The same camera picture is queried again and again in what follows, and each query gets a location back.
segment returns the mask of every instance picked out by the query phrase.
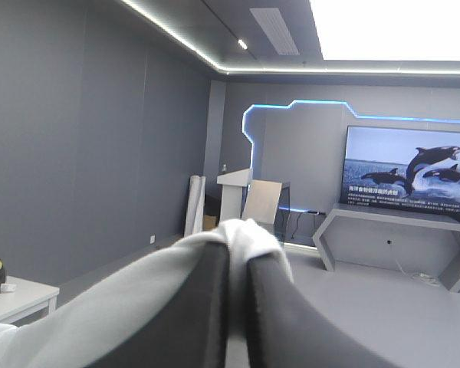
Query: white cloth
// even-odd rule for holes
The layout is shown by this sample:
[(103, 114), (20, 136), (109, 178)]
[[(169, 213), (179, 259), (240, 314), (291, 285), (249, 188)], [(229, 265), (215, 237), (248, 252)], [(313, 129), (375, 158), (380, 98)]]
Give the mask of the white cloth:
[(291, 269), (272, 235), (252, 220), (230, 220), (135, 261), (33, 324), (0, 324), (0, 368), (84, 368), (94, 362), (155, 317), (211, 241), (228, 246), (231, 320), (233, 330), (242, 331), (247, 261), (275, 253), (290, 279)]
[(204, 176), (191, 176), (189, 180), (189, 199), (187, 201), (186, 226), (184, 236), (202, 232), (202, 219), (205, 209), (205, 185)]

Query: air vent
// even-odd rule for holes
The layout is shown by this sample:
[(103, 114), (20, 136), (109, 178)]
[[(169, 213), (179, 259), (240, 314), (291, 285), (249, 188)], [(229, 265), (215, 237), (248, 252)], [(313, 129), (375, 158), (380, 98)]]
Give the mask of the air vent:
[(278, 8), (251, 8), (250, 10), (278, 54), (300, 54)]

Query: white podium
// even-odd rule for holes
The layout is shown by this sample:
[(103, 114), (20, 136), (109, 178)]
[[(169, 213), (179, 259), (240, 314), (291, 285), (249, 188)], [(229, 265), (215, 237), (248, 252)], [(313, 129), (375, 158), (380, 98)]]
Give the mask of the white podium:
[(243, 169), (218, 176), (217, 184), (223, 185), (220, 222), (240, 218), (242, 189), (248, 186), (251, 180), (252, 169)]

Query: gray tv stand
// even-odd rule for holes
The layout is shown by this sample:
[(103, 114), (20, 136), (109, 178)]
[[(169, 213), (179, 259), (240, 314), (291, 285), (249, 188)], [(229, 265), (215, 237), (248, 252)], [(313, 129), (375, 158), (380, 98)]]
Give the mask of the gray tv stand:
[(349, 262), (438, 278), (460, 291), (460, 223), (441, 215), (336, 204), (313, 236), (328, 271)]

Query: tv screen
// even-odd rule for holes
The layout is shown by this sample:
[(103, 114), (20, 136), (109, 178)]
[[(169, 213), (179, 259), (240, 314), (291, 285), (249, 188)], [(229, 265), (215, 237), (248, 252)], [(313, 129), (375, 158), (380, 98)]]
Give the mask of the tv screen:
[(460, 133), (350, 126), (340, 202), (460, 221)]

